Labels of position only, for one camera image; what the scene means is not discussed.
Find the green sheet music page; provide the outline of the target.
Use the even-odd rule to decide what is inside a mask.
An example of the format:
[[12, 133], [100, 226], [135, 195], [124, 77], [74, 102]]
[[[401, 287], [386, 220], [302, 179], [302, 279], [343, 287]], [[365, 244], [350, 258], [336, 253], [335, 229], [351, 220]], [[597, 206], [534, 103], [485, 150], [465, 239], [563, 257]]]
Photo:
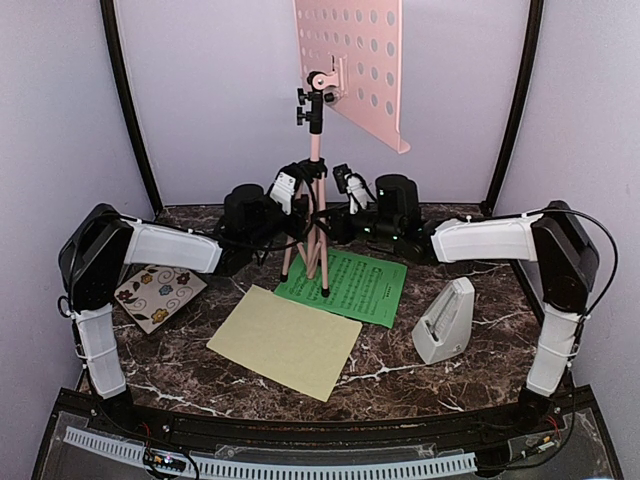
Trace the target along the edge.
[[328, 297], [321, 294], [322, 276], [308, 279], [299, 258], [275, 294], [350, 319], [393, 327], [407, 274], [405, 265], [335, 249], [328, 251], [328, 264]]

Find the yellow paper sheet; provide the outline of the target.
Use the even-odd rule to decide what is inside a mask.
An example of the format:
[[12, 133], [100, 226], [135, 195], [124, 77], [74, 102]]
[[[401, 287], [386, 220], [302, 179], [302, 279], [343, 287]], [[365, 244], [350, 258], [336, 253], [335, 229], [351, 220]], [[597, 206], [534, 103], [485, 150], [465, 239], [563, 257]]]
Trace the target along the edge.
[[362, 324], [250, 287], [207, 348], [281, 385], [326, 402]]

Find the pink perforated music stand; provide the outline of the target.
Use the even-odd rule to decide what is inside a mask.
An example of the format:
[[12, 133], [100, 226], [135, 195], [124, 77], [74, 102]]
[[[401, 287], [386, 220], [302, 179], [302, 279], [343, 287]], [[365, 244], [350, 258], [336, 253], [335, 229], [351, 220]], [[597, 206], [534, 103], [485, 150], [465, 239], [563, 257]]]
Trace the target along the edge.
[[410, 145], [400, 130], [403, 4], [400, 1], [296, 1], [293, 4], [301, 86], [296, 122], [307, 126], [310, 155], [298, 162], [302, 195], [311, 200], [309, 229], [299, 252], [308, 278], [322, 276], [329, 296], [327, 235], [319, 212], [326, 207], [325, 163], [321, 157], [324, 110], [331, 108], [399, 154]]

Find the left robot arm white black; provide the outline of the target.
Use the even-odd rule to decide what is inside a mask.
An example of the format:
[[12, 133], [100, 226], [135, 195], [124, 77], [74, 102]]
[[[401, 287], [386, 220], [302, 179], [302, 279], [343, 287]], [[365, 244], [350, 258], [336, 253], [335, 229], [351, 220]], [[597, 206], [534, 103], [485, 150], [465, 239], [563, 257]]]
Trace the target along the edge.
[[127, 217], [113, 206], [94, 207], [58, 256], [78, 354], [102, 400], [101, 417], [120, 436], [141, 427], [140, 412], [119, 398], [127, 390], [113, 332], [112, 304], [128, 265], [177, 267], [231, 277], [281, 234], [288, 245], [302, 241], [312, 202], [300, 194], [283, 197], [276, 188], [236, 187], [210, 234]]

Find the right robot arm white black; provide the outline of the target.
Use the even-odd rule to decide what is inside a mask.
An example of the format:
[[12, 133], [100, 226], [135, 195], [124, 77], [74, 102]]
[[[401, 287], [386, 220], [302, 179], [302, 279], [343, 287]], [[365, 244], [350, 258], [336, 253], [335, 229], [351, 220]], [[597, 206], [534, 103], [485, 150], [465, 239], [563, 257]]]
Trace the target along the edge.
[[557, 390], [595, 306], [589, 296], [600, 258], [581, 224], [586, 214], [556, 200], [521, 214], [427, 220], [421, 215], [416, 183], [404, 175], [380, 176], [373, 190], [355, 173], [337, 172], [335, 178], [349, 206], [321, 210], [313, 219], [339, 244], [356, 239], [380, 242], [419, 265], [479, 260], [537, 264], [544, 320], [525, 386], [536, 395], [510, 413], [510, 424], [517, 432], [534, 432], [549, 416], [549, 405], [542, 397]]

